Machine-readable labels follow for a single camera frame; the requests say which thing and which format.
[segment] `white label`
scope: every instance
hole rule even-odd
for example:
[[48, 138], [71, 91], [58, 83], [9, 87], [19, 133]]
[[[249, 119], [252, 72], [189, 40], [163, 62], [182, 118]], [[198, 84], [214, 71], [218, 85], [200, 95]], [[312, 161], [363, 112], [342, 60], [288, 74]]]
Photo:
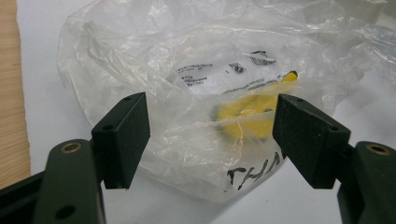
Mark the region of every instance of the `white label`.
[[223, 94], [263, 87], [281, 78], [275, 59], [265, 51], [217, 52], [201, 63], [184, 62], [177, 69], [175, 85], [187, 86], [195, 94]]

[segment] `clear plastic bag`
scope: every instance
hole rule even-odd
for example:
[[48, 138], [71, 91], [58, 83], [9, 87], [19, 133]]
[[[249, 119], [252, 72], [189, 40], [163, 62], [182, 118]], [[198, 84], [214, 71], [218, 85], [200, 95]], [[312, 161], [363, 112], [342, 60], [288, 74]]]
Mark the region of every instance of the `clear plastic bag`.
[[[151, 138], [139, 167], [225, 201], [282, 162], [257, 127], [271, 129], [280, 92], [332, 113], [365, 71], [394, 71], [394, 51], [382, 54], [394, 33], [372, 28], [326, 0], [98, 0], [67, 20], [58, 65], [92, 125], [145, 91]], [[290, 71], [298, 80], [282, 82]]]

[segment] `brass insert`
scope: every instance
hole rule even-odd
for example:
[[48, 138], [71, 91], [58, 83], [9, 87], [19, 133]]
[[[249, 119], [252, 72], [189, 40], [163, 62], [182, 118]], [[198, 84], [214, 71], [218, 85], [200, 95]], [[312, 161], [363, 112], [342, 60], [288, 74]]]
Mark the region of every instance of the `brass insert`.
[[387, 147], [383, 147], [380, 145], [375, 145], [375, 144], [370, 144], [367, 146], [367, 149], [369, 149], [370, 151], [378, 154], [378, 155], [382, 155], [382, 156], [388, 156], [390, 155], [390, 150]]
[[73, 142], [73, 143], [68, 143], [64, 145], [61, 148], [62, 153], [73, 153], [81, 148], [81, 143], [78, 142]]

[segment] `mounting hole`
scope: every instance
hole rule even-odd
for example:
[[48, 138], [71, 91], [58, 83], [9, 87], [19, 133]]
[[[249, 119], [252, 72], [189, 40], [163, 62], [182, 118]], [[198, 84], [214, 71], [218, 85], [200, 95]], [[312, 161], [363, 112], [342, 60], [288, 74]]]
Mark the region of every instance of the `mounting hole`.
[[74, 214], [76, 207], [73, 205], [67, 205], [56, 212], [56, 219], [66, 219]]
[[61, 148], [61, 152], [62, 153], [72, 153], [72, 152], [79, 150], [80, 148], [81, 148], [81, 143], [78, 143], [78, 142], [69, 143], [69, 144], [64, 145]]
[[368, 145], [367, 149], [369, 149], [370, 151], [378, 154], [378, 155], [382, 155], [382, 156], [388, 156], [390, 155], [390, 150], [387, 147], [383, 147], [380, 145]]
[[110, 131], [110, 130], [112, 130], [113, 129], [113, 125], [106, 125], [104, 128], [103, 128], [103, 130], [105, 130], [105, 131]]

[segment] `white surface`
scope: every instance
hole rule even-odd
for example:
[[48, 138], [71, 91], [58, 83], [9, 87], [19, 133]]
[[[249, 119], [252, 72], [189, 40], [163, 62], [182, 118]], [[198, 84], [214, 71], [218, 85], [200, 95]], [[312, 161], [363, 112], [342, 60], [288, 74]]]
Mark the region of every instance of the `white surface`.
[[[89, 0], [19, 0], [22, 75], [32, 173], [62, 141], [91, 138], [91, 127], [58, 76], [56, 55], [66, 17]], [[375, 76], [352, 89], [334, 115], [352, 131], [351, 144], [396, 148], [395, 100]], [[131, 189], [104, 190], [108, 223], [341, 223], [336, 191], [313, 190], [290, 161], [250, 193], [226, 204], [194, 199], [137, 172]]]

